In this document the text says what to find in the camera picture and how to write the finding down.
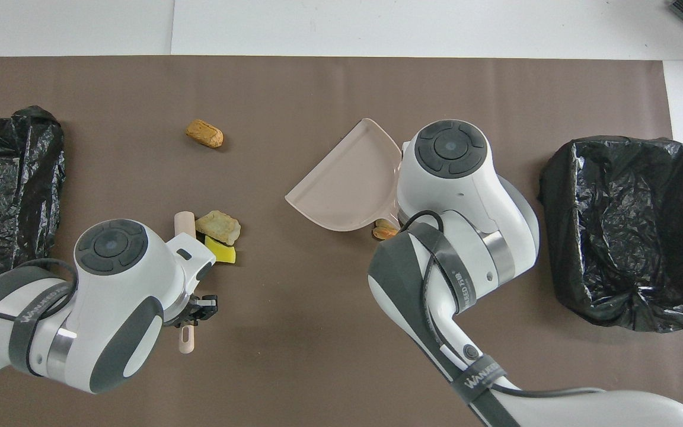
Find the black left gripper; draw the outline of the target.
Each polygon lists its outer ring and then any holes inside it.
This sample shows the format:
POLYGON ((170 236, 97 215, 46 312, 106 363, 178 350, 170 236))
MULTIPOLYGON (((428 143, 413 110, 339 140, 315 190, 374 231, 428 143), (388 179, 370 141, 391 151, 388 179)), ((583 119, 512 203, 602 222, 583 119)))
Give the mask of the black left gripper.
POLYGON ((164 327, 182 327, 195 324, 195 321, 206 321, 219 311, 217 295, 204 295, 199 298, 193 295, 190 298, 190 313, 182 313, 179 316, 164 322, 164 327))

